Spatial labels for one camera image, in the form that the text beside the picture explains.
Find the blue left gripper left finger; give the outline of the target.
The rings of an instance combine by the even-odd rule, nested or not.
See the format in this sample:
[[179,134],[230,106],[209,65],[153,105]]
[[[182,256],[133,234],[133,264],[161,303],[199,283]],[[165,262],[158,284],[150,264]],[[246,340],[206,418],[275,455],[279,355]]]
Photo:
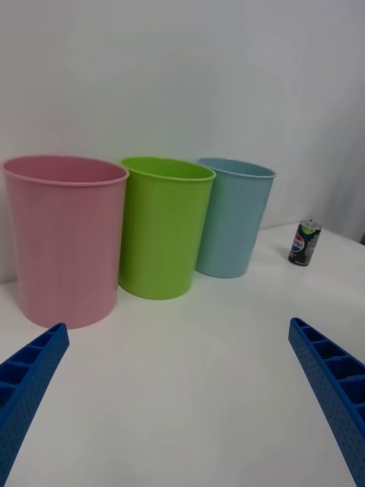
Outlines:
[[0,365],[0,486],[3,486],[31,422],[69,347],[58,323]]

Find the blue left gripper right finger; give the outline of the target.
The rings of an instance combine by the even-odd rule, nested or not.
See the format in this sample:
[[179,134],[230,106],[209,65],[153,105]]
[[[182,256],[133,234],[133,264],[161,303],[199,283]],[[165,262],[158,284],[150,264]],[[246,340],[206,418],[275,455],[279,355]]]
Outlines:
[[364,364],[301,319],[288,340],[357,486],[365,485]]

